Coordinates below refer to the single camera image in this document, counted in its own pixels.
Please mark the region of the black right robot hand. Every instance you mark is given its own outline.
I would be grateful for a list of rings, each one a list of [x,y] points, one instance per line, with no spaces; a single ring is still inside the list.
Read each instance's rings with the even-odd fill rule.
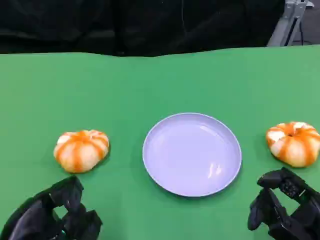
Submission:
[[[256,230],[262,223],[275,240],[318,240],[320,238],[320,193],[291,170],[282,167],[262,175],[257,184],[262,187],[250,204],[247,228]],[[280,189],[299,206],[289,215],[274,194]]]

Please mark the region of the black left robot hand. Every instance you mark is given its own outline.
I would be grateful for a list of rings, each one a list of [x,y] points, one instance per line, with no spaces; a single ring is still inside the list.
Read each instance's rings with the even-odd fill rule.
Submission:
[[[96,240],[103,222],[82,204],[84,187],[67,177],[28,198],[5,223],[2,240]]]

